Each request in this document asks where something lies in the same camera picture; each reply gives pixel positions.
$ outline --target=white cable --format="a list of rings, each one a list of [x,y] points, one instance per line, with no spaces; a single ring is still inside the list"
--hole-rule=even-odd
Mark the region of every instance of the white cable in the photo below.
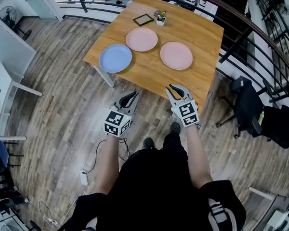
[[[64,216],[64,218],[63,218],[63,220],[62,220],[62,222],[61,222],[61,224],[59,223],[59,225],[56,225],[57,227],[60,227],[61,225],[62,225],[62,223],[64,222],[64,220],[66,219],[66,216],[68,215],[68,213],[69,213],[69,211],[70,211],[70,209],[72,208],[72,206],[74,205],[74,203],[71,205],[71,207],[68,209],[68,212],[67,212],[67,214]]]

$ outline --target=human arm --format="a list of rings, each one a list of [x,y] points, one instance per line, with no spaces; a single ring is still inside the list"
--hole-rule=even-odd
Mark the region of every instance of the human arm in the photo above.
[[[95,193],[108,194],[119,176],[119,138],[108,135],[96,177]]]
[[[213,181],[209,161],[201,143],[196,124],[185,128],[187,136],[188,169],[194,187],[201,188]]]

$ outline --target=shoe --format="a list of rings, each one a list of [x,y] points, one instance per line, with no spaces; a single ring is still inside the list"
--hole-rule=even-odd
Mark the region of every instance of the shoe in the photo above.
[[[145,149],[155,149],[154,141],[151,138],[146,138],[144,140],[144,148]]]
[[[170,133],[172,133],[172,132],[180,134],[181,126],[179,123],[177,123],[177,122],[172,123],[172,125],[170,126]]]

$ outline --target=wooden floor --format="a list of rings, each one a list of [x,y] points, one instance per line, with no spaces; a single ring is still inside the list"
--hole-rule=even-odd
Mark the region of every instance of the wooden floor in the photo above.
[[[106,27],[107,24],[76,18],[66,18],[61,23],[42,22],[37,18],[21,22],[23,30],[32,29],[27,43],[38,52],[23,84],[43,92],[43,96],[22,90],[16,94],[7,134],[26,135],[27,140],[12,147],[12,151],[25,156],[11,159],[22,164],[11,171],[23,195],[35,206],[39,201],[46,203],[53,218],[60,222],[84,192],[79,170],[89,170],[93,165],[96,146],[106,138],[102,117],[116,94],[133,89],[140,92],[135,123],[126,133],[131,152],[140,150],[148,136],[160,148],[173,121],[168,100],[119,78],[115,79],[112,89],[81,60]],[[289,195],[289,149],[267,142],[266,138],[253,139],[247,133],[234,139],[236,121],[215,127],[216,122],[231,114],[230,108],[218,100],[220,95],[229,95],[228,83],[220,74],[215,74],[200,116],[200,134],[213,178],[232,181],[248,213],[245,230],[251,230],[268,202],[251,194],[248,187]],[[186,147],[184,132],[182,141]],[[121,157],[127,156],[123,144],[119,152]],[[95,177],[96,169],[88,175],[86,193],[92,193]],[[44,215],[50,216],[43,205],[41,209]],[[53,230],[30,205],[21,206],[20,216],[27,224],[32,219],[41,227]]]

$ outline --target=wooden table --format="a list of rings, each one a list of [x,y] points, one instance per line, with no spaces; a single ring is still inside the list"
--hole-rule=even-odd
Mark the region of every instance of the wooden table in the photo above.
[[[134,0],[101,34],[83,60],[93,65],[113,87],[108,74],[97,67],[101,52],[113,44],[126,45],[127,33],[139,27],[133,19],[145,13],[153,17],[157,9],[167,11],[165,25],[158,26],[154,21],[144,27],[156,32],[158,44],[146,52],[132,50],[131,64],[116,74],[164,98],[168,98],[165,87],[169,84],[185,86],[198,103],[198,112],[201,113],[218,60],[223,28],[187,9],[161,0]],[[173,70],[162,62],[160,48],[172,41],[183,43],[191,50],[194,59],[188,69]]]

